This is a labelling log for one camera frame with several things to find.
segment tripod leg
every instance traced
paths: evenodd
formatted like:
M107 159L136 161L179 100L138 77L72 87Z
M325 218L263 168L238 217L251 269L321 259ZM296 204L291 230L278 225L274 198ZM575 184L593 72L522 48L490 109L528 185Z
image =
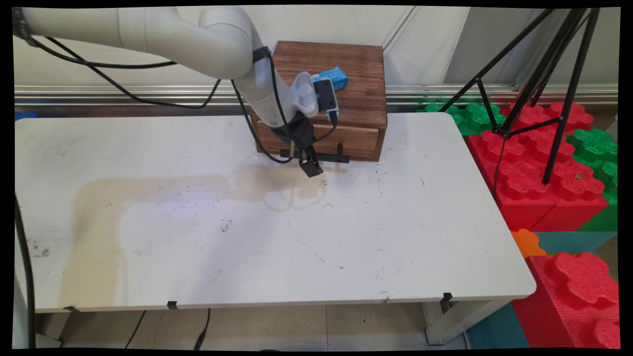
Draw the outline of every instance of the tripod leg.
M543 93L543 90L545 90L545 87L549 82L549 78L551 78L552 73L554 72L554 68L556 68L558 61L560 61L560 58L563 56L563 53L567 49L569 42L571 42L572 39L576 36L576 33L578 32L578 30L580 30L580 28L582 27L582 24L585 23L585 21L587 21L588 18L589 18L589 15L585 16L585 18L578 24L578 26L576 26L576 29L573 32L571 32L569 36L567 36L567 38L565 39L565 42L559 48L558 52L555 54L554 60L549 65L547 74L545 75L541 83L539 84L538 89L536 89L536 93L532 97L532 102L530 103L531 107L535 107L536 104L538 103L539 99L541 98L541 94Z
M442 106L439 111L444 112L449 107L451 107L451 105L453 105L455 101L457 101L457 99L459 99L462 95L464 95L465 92L467 92L473 85L475 85L477 78L483 77L484 74L486 74L492 67L494 67L495 64L497 64L497 62L499 62L506 54L508 54L508 52L510 52L519 42L521 42L521 40L525 38L525 36L529 35L532 30L534 30L543 20L545 20L545 18L550 13L552 13L552 11L554 11L554 9L543 10L543 12L539 14L539 16L534 19L534 21L532 21L527 27L525 27L521 31L521 33L519 33L519 35L514 38L514 40L508 43L508 45L504 49L502 49L501 52L499 52L499 54L497 54L488 64L486 64L486 66L482 70L475 74L473 79L470 79L470 81L468 81L468 83L463 88L461 88L460 91L457 92L457 94L455 94L446 104L444 104L444 106Z
M563 139L563 133L565 132L565 126L567 119L569 118L569 111L572 108L573 97L576 94L576 88L578 88L578 81L580 80L580 73L582 73L582 66L587 58L587 52L589 51L589 45L591 43L591 37L593 36L596 23L598 22L598 14L600 8L593 8L589 14L589 21L585 28L585 33L582 36L582 42L580 43L580 49L578 50L578 57L576 57L576 63L573 66L572 78L569 82L569 88L567 89L567 96L565 97L565 104L563 105L563 111L561 112L561 120L558 123L556 129L556 136L552 143L552 149L549 152L548 165L545 168L545 174L543 175L543 184L548 184L554 170L554 163L556 162L556 156L558 155L558 149Z
M541 58L539 65L536 67L534 73L523 87L522 92L519 94L517 102L514 104L512 111L508 115L508 119L501 126L501 132L509 133L510 131L512 131L512 127L514 127L515 123L517 122L518 117L523 110L523 107L534 93L538 83L541 82L541 79L544 77L548 66L550 65L550 63L552 63L552 60L558 53L560 46L565 43L565 39L567 38L569 33L573 32L576 26L578 26L580 18L585 10L586 9L570 10L569 14L565 18L565 21L563 21L563 25L560 27L558 33L556 33L556 36L549 44L547 51L545 51L545 54Z

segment teal foam block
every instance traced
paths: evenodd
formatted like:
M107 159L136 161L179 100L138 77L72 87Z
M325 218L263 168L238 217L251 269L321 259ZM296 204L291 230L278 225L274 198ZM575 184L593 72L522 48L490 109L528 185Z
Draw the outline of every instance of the teal foam block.
M468 332L475 349L530 347L512 303L478 322Z
M617 231L548 231L534 233L539 236L539 246L548 255L560 252L592 252L618 234Z

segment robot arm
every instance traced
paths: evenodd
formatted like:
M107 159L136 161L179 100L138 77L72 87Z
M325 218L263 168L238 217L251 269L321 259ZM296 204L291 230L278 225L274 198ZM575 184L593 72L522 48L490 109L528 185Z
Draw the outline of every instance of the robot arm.
M277 71L271 70L267 58L253 63L253 52L263 44L250 17L239 6L203 6L198 26L183 20L175 7L22 8L22 17L34 35L157 54L201 74L232 79L261 120L282 141L298 146L304 171L309 176L322 172L311 147L315 138L309 118L320 108L310 75L299 73L288 87ZM28 39L24 33L16 33L15 24L14 34ZM280 105L273 90L273 75ZM335 102L333 89L331 93L334 98L329 102ZM327 110L330 118L331 113L334 117L338 114L337 105L322 110Z
M245 76L253 64L248 16L236 7L202 10L199 26L174 7L23 8L33 34L157 54L218 79Z

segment floor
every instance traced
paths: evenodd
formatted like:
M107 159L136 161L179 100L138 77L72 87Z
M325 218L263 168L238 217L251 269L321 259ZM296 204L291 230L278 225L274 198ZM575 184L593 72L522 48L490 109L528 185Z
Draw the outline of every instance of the floor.
M62 347L123 348L142 311L72 314ZM421 303L211 309L201 350L461 350L460 334L428 346ZM206 309L148 310L129 348L192 350Z
M609 276L614 281L618 280L618 236L611 238L593 251L593 254L601 258L609 266Z

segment table surface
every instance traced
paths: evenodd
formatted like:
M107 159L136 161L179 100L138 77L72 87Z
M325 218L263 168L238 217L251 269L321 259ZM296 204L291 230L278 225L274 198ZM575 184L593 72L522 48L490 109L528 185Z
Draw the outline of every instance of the table surface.
M256 153L243 117L17 121L37 311L533 293L453 119L389 120L380 162L314 178Z

